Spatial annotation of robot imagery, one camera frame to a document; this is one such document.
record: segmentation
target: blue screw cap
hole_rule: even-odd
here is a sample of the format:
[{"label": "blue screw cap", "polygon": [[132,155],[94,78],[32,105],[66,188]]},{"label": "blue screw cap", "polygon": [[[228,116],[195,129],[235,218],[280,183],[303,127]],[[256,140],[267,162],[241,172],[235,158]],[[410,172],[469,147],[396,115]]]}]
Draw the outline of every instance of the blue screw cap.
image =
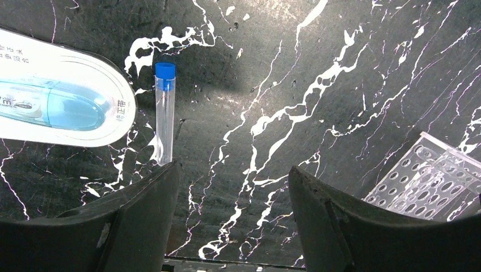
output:
[{"label": "blue screw cap", "polygon": [[163,80],[175,79],[175,64],[170,62],[157,62],[155,76]]}]

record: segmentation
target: plastic blister pack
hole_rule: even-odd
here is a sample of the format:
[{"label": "plastic blister pack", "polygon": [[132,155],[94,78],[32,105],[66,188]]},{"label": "plastic blister pack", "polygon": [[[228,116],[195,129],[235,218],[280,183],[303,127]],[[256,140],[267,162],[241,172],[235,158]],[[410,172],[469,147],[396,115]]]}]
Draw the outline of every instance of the plastic blister pack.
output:
[{"label": "plastic blister pack", "polygon": [[0,138],[97,147],[123,137],[137,104],[97,55],[0,29]]}]

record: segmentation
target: rack hole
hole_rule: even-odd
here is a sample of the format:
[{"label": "rack hole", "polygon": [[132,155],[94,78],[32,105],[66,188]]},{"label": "rack hole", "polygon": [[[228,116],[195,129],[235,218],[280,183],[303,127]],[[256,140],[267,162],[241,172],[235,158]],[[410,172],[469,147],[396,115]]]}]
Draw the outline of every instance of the rack hole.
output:
[{"label": "rack hole", "polygon": [[413,204],[407,206],[407,208],[404,211],[407,212],[407,213],[410,213],[415,208],[416,208],[416,204],[413,203]]},{"label": "rack hole", "polygon": [[408,180],[409,180],[409,177],[408,177],[408,176],[404,176],[404,177],[401,178],[401,180],[399,180],[399,182],[401,182],[401,183],[406,183]]},{"label": "rack hole", "polygon": [[437,203],[437,206],[442,206],[442,205],[444,205],[447,201],[448,201],[448,198],[445,197],[445,198],[439,200],[439,202]]},{"label": "rack hole", "polygon": [[401,201],[399,201],[398,203],[396,203],[396,204],[394,205],[394,208],[395,208],[396,210],[399,210],[399,211],[400,211],[400,210],[402,210],[402,209],[404,208],[405,204],[406,204],[406,202],[405,202],[404,200],[401,200]]},{"label": "rack hole", "polygon": [[442,177],[434,180],[434,181],[431,183],[431,187],[433,187],[433,188],[437,187],[438,185],[441,184],[441,182],[442,182],[443,180],[444,180],[444,178],[442,178]]},{"label": "rack hole", "polygon": [[429,195],[429,191],[424,191],[417,197],[417,200],[423,200],[424,198],[427,198],[428,195]]},{"label": "rack hole", "polygon": [[436,201],[438,199],[439,195],[438,194],[435,194],[433,196],[431,196],[429,199],[428,199],[428,204],[431,204],[433,203],[434,201]]},{"label": "rack hole", "polygon": [[456,194],[456,193],[459,192],[461,189],[463,189],[463,186],[458,185],[458,186],[454,187],[453,190],[451,190],[451,194]]},{"label": "rack hole", "polygon": [[410,159],[406,159],[406,160],[404,160],[404,161],[401,163],[401,166],[402,166],[402,167],[406,167],[406,166],[408,166],[410,163],[411,163],[411,160],[410,160]]},{"label": "rack hole", "polygon": [[407,192],[407,196],[410,196],[412,194],[415,194],[417,192],[417,190],[419,190],[417,187],[414,187],[414,188],[411,188],[408,192]]},{"label": "rack hole", "polygon": [[415,153],[420,152],[423,147],[424,147],[424,146],[423,146],[422,144],[416,146],[416,147],[414,148],[414,152],[415,152]]},{"label": "rack hole", "polygon": [[447,190],[449,190],[449,188],[451,188],[451,186],[453,186],[453,182],[452,181],[449,181],[448,183],[446,183],[445,185],[443,185],[441,187],[441,191],[442,192],[445,192]]},{"label": "rack hole", "polygon": [[420,207],[419,209],[416,210],[414,213],[415,215],[421,215],[424,211],[426,210],[426,207]]},{"label": "rack hole", "polygon": [[427,174],[427,175],[421,177],[421,180],[420,180],[419,182],[420,182],[420,183],[428,182],[432,177],[433,177],[432,174]]},{"label": "rack hole", "polygon": [[415,165],[413,165],[411,167],[411,170],[413,170],[413,171],[417,171],[418,169],[419,169],[419,163],[416,163]]},{"label": "rack hole", "polygon": [[424,215],[424,217],[425,217],[425,218],[428,218],[428,217],[430,217],[431,215],[433,215],[434,212],[435,212],[434,209],[433,209],[433,210],[429,210],[429,211],[426,212],[426,214]]},{"label": "rack hole", "polygon": [[394,172],[389,176],[389,178],[393,180],[393,179],[397,178],[398,176],[399,176],[399,174],[397,172]]}]

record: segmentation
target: packaging card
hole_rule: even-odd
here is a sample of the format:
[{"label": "packaging card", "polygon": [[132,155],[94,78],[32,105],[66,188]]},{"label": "packaging card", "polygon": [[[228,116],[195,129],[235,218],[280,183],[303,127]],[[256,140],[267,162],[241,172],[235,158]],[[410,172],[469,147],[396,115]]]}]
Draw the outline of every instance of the packaging card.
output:
[{"label": "packaging card", "polygon": [[[58,102],[58,97],[73,101]],[[60,123],[68,120],[61,119],[62,111],[68,116],[65,107],[80,102],[93,103],[98,125],[56,125],[59,118]],[[136,113],[132,87],[113,65],[88,53],[0,29],[0,138],[104,146],[129,131]]]}]

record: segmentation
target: black table surface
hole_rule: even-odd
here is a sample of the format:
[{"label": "black table surface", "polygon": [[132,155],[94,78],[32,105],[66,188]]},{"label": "black table surface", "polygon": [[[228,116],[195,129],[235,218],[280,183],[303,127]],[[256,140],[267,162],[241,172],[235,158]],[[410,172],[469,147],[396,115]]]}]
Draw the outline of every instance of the black table surface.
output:
[{"label": "black table surface", "polygon": [[171,61],[183,173],[167,253],[301,266],[291,166],[362,198],[421,131],[481,159],[480,15],[467,0],[2,1],[0,26],[124,69],[138,117],[105,147],[4,139],[0,216],[55,216],[157,167],[151,65]]}]

